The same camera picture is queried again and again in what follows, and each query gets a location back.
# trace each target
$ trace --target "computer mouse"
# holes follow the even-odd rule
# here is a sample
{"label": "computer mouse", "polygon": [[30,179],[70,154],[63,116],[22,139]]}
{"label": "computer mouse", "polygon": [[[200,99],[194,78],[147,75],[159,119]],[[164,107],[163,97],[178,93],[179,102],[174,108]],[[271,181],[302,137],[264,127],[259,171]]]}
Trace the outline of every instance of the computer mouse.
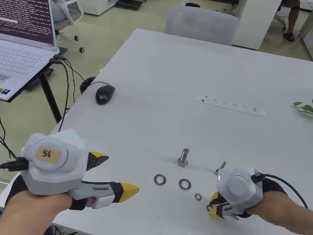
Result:
{"label": "computer mouse", "polygon": [[100,87],[96,93],[97,104],[99,105],[107,104],[111,100],[114,91],[115,91],[114,86],[106,85]]}

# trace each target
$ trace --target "white power strip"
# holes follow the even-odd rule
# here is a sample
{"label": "white power strip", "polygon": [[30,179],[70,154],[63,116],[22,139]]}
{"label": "white power strip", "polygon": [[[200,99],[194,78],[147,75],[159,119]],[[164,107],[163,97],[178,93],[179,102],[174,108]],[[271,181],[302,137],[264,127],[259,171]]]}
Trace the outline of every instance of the white power strip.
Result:
{"label": "white power strip", "polygon": [[259,109],[254,106],[242,105],[239,104],[238,102],[226,101],[215,97],[209,97],[207,95],[197,94],[194,96],[194,101],[201,104],[213,105],[242,113],[266,117],[264,109]]}

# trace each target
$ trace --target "laptop screen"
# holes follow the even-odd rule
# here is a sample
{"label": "laptop screen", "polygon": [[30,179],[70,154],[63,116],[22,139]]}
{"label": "laptop screen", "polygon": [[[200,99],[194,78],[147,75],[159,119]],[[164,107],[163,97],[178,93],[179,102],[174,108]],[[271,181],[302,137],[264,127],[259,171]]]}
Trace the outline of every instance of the laptop screen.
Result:
{"label": "laptop screen", "polygon": [[50,0],[0,0],[0,34],[54,45]]}

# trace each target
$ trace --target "desk leg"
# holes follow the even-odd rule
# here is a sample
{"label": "desk leg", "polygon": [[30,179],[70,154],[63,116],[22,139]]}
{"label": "desk leg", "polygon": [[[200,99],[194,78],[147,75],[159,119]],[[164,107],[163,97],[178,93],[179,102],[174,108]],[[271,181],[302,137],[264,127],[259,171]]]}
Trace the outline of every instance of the desk leg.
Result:
{"label": "desk leg", "polygon": [[40,83],[41,83],[41,87],[43,88],[45,97],[48,101],[48,104],[50,106],[50,109],[52,111],[52,114],[54,116],[54,119],[57,123],[59,123],[62,120],[62,116],[61,116],[59,107],[57,105],[57,102],[55,101],[55,98],[54,98],[54,95],[52,93],[49,82],[47,80],[47,77],[45,76],[45,73],[42,73],[40,75]]}

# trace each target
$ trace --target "washer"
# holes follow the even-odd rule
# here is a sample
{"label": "washer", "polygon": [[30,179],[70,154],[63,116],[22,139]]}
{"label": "washer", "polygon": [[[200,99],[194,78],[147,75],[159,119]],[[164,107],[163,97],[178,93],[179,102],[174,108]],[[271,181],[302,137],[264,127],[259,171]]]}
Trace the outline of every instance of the washer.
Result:
{"label": "washer", "polygon": [[213,206],[212,206],[211,204],[206,205],[206,209],[207,209],[207,211],[209,212],[210,210],[212,210],[212,209],[213,209]]}
{"label": "washer", "polygon": [[[188,187],[184,188],[184,187],[182,186],[182,182],[186,182],[186,183],[188,184]],[[180,188],[181,190],[183,190],[183,191],[188,191],[189,189],[191,189],[191,182],[190,182],[189,180],[187,180],[187,179],[181,179],[181,180],[179,181],[179,183],[178,183],[178,186],[179,186],[179,188]]]}
{"label": "washer", "polygon": [[[159,183],[159,182],[157,181],[158,178],[161,178],[163,181],[162,181],[161,183]],[[155,182],[155,184],[156,184],[157,186],[163,186],[163,185],[166,184],[166,177],[165,177],[164,175],[162,175],[162,174],[158,174],[158,175],[156,175],[156,176],[154,177],[153,181]]]}
{"label": "washer", "polygon": [[202,196],[201,196],[200,193],[196,193],[195,194],[195,198],[196,198],[197,201],[201,201],[202,200]]}

